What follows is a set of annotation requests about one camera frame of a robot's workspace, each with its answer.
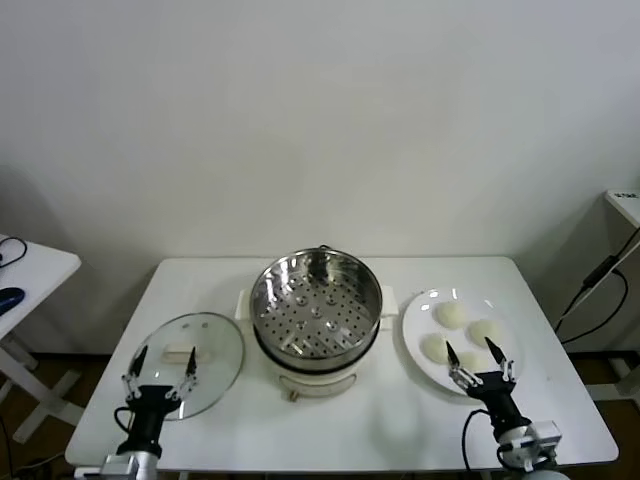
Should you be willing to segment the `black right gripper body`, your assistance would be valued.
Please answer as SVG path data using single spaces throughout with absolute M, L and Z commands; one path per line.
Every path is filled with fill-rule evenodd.
M 467 395 L 486 406 L 495 438 L 531 424 L 531 420 L 520 413 L 511 396 L 516 386 L 514 381 L 504 380 L 499 372 L 479 373 L 477 377 L 482 383 L 469 386 Z

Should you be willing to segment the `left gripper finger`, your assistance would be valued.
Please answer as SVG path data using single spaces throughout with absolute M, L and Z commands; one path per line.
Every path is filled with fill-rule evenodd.
M 193 391 L 197 385 L 197 361 L 196 361 L 196 348 L 193 347 L 186 366 L 185 375 L 183 379 L 178 382 L 168 393 L 170 400 L 184 400 Z
M 126 391 L 127 399 L 134 399 L 141 397 L 141 390 L 139 386 L 139 377 L 144 366 L 145 358 L 148 352 L 148 346 L 143 345 L 133 356 L 127 372 L 122 376 L 122 381 Z

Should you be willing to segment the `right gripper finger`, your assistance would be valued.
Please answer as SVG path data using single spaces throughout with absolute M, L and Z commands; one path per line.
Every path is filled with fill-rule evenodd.
M 478 387 L 479 378 L 462 366 L 455 350 L 448 341 L 445 342 L 445 345 L 449 364 L 449 376 L 453 382 L 463 391 Z
M 515 384 L 516 378 L 514 376 L 514 361 L 509 360 L 502 349 L 489 337 L 485 337 L 485 342 L 491 352 L 491 355 L 500 367 L 501 379 L 506 383 Z

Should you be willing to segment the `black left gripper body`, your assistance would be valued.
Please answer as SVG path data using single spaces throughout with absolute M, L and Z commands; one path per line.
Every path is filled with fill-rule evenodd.
M 127 399 L 126 409 L 133 414 L 127 438 L 118 446 L 118 453 L 136 451 L 161 454 L 159 438 L 165 418 L 176 410 L 176 396 L 171 386 L 141 386 L 139 398 Z

